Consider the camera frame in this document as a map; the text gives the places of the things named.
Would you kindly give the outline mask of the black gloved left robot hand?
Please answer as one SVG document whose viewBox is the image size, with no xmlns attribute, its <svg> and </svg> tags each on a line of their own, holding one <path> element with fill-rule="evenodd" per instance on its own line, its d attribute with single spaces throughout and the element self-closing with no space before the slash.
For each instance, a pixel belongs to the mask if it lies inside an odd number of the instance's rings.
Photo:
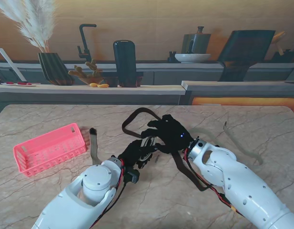
<svg viewBox="0 0 294 229">
<path fill-rule="evenodd" d="M 142 146 L 143 140 L 135 140 L 131 142 L 126 149 L 118 155 L 118 159 L 123 161 L 126 167 L 138 166 L 142 169 L 148 161 L 150 161 L 152 154 L 157 150 L 156 146 Z"/>
</svg>

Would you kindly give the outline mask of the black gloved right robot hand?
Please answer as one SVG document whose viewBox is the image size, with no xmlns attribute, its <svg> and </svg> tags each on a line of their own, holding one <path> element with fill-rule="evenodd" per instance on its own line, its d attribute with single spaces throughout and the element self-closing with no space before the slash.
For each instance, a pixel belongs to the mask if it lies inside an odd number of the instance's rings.
<svg viewBox="0 0 294 229">
<path fill-rule="evenodd" d="M 189 147 L 194 140 L 184 126 L 170 114 L 162 116 L 160 120 L 150 121 L 147 130 L 141 133 L 142 138 L 158 137 L 164 145 L 156 143 L 156 148 L 162 153 L 170 154 Z"/>
</svg>

